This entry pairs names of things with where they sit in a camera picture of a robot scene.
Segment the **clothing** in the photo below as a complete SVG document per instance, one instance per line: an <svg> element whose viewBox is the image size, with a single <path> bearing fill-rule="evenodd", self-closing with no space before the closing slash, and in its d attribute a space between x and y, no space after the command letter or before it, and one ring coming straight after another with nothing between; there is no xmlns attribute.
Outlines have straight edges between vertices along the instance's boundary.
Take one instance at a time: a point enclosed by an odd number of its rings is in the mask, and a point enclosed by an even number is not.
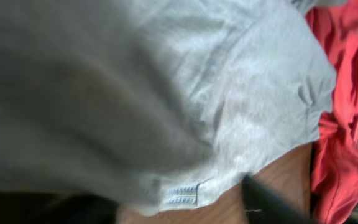
<svg viewBox="0 0 358 224"><path fill-rule="evenodd" d="M343 223L358 203L358 0L313 9L311 30L337 70L333 112L323 113L314 144L311 191L323 223Z"/></svg>
<svg viewBox="0 0 358 224"><path fill-rule="evenodd" d="M0 190L209 205L319 138L335 76L285 0L0 0Z"/></svg>

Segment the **gray t-shirt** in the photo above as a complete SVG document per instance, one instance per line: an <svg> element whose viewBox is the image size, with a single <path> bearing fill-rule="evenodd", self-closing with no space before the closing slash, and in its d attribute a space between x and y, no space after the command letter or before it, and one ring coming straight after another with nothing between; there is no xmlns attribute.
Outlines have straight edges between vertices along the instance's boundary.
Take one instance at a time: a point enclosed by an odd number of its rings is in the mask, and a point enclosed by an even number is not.
<svg viewBox="0 0 358 224"><path fill-rule="evenodd" d="M0 0L0 190L209 205L317 140L334 85L286 0Z"/></svg>

